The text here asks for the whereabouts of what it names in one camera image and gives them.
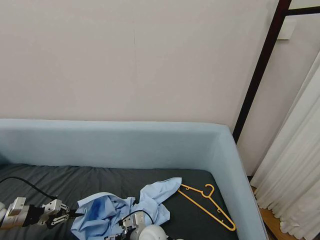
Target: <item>orange hanger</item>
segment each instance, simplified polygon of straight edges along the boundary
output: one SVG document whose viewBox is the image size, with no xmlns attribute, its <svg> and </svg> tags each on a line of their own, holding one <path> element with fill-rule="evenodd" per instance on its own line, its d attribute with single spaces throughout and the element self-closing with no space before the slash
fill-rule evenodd
<svg viewBox="0 0 320 240">
<path fill-rule="evenodd" d="M 215 217 L 211 212 L 209 212 L 207 209 L 205 209 L 203 206 L 201 206 L 199 203 L 197 203 L 196 201 L 194 201 L 192 198 L 190 198 L 189 196 L 187 196 L 185 193 L 183 193 L 180 189 L 178 189 L 178 192 L 180 194 L 182 194 L 185 198 L 187 198 L 189 201 L 191 201 L 193 204 L 197 205 L 199 208 L 201 208 L 203 211 L 205 211 L 210 217 L 212 217 L 213 219 L 215 219 L 218 223 L 220 223 L 222 226 L 224 226 L 226 229 L 230 230 L 230 231 L 234 231 L 236 230 L 236 225 L 235 223 L 227 216 L 227 214 L 221 209 L 221 207 L 219 207 L 219 205 L 211 198 L 211 195 L 214 193 L 215 191 L 215 187 L 212 186 L 211 184 L 206 184 L 205 187 L 211 187 L 212 190 L 211 192 L 209 193 L 209 195 L 205 195 L 204 194 L 204 191 L 201 191 L 201 190 L 198 190 L 196 188 L 193 188 L 191 186 L 187 186 L 187 185 L 184 185 L 184 184 L 181 184 L 181 186 L 185 187 L 186 190 L 193 190 L 193 191 L 196 191 L 198 193 L 201 193 L 202 197 L 206 198 L 206 199 L 210 199 L 210 201 L 216 206 L 217 208 L 217 212 L 218 213 L 222 213 L 226 219 L 228 219 L 228 221 L 231 223 L 232 227 L 229 227 L 228 225 L 226 225 L 224 223 L 224 220 L 220 220 L 218 219 L 217 217 Z"/>
</svg>

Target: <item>dark gray bed sheet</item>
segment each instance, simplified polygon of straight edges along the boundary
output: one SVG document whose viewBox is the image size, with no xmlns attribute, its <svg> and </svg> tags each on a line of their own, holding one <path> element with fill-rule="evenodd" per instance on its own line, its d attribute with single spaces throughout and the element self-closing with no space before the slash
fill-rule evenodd
<svg viewBox="0 0 320 240">
<path fill-rule="evenodd" d="M 229 215 L 213 176 L 209 172 L 202 170 L 115 169 L 77 166 L 33 166 L 25 164 L 0 165 L 0 180 L 9 176 L 24 178 L 49 195 L 58 195 L 58 198 L 72 209 L 77 208 L 78 200 L 98 192 L 110 192 L 121 198 L 133 196 L 138 201 L 140 189 L 145 185 L 172 177 L 182 177 L 183 184 L 199 190 L 204 190 L 205 184 L 212 184 L 215 187 L 212 198 Z M 0 184 L 0 192 L 0 202 L 3 202 L 6 207 L 16 197 L 27 197 L 26 204 L 33 204 L 37 207 L 50 202 L 50 199 L 16 179 L 9 179 Z M 201 197 L 200 193 L 190 190 L 186 193 L 215 216 L 220 216 L 221 219 L 224 219 L 221 214 L 217 213 L 213 204 L 208 199 Z M 170 211 L 170 220 L 164 223 L 162 227 L 166 234 L 174 239 L 238 239 L 235 231 L 231 232 L 224 228 L 178 192 L 163 204 Z M 0 230 L 0 239 L 75 240 L 76 237 L 70 231 L 72 222 L 70 220 L 59 224 L 53 229 L 47 229 L 46 226 L 35 224 L 24 228 L 15 227 L 9 230 Z"/>
</svg>

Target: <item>light blue shirt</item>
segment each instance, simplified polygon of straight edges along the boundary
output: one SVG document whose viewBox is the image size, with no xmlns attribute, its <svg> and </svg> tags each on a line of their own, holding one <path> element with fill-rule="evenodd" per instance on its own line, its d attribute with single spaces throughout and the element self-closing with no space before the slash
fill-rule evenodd
<svg viewBox="0 0 320 240">
<path fill-rule="evenodd" d="M 140 202 L 133 205 L 135 198 L 122 199 L 109 192 L 99 192 L 78 201 L 77 217 L 71 232 L 80 240 L 103 240 L 104 237 L 122 233 L 118 221 L 129 213 L 144 210 L 152 217 L 154 224 L 161 225 L 170 219 L 170 212 L 162 204 L 180 187 L 181 177 L 173 177 L 146 185 L 140 191 Z M 145 216 L 146 226 L 151 224 Z"/>
</svg>

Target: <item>white wall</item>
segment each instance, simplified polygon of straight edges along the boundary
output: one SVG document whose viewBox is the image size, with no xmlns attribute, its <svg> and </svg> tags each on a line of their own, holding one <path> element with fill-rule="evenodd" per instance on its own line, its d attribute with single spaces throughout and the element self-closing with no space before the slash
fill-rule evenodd
<svg viewBox="0 0 320 240">
<path fill-rule="evenodd" d="M 0 118 L 235 125 L 276 0 L 0 1 Z"/>
<path fill-rule="evenodd" d="M 320 0 L 293 0 L 290 8 L 313 6 Z M 297 25 L 290 40 L 277 41 L 237 144 L 248 175 L 265 156 L 320 51 L 320 14 L 287 18 Z"/>
</svg>

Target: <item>wooden floor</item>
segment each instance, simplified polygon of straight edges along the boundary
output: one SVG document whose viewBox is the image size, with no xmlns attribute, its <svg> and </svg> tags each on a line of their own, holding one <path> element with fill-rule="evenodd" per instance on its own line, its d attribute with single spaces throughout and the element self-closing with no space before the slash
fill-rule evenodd
<svg viewBox="0 0 320 240">
<path fill-rule="evenodd" d="M 273 235 L 276 237 L 274 238 L 272 234 L 268 233 L 269 240 L 297 240 L 295 237 L 289 235 L 288 233 L 282 233 L 280 231 L 280 221 L 278 218 L 275 218 L 273 213 L 268 209 L 259 208 L 262 219 L 266 224 L 266 228 L 269 228 Z"/>
</svg>

